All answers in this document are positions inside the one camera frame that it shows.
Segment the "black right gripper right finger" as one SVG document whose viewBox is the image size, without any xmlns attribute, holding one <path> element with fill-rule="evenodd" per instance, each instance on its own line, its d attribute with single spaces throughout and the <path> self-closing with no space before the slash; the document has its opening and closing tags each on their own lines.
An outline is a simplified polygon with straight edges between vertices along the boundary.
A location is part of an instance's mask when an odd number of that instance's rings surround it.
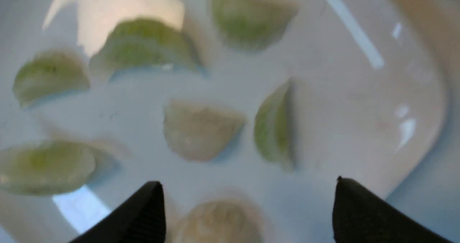
<svg viewBox="0 0 460 243">
<path fill-rule="evenodd" d="M 337 243 L 448 242 L 357 181 L 343 177 L 337 179 L 332 230 Z"/>
</svg>

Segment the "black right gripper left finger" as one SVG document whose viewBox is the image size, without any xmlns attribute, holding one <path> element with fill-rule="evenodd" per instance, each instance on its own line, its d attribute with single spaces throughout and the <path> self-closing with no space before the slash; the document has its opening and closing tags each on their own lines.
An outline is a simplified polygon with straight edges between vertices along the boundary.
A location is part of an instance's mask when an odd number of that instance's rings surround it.
<svg viewBox="0 0 460 243">
<path fill-rule="evenodd" d="M 166 215 L 163 186 L 150 181 L 73 243 L 164 243 Z"/>
</svg>

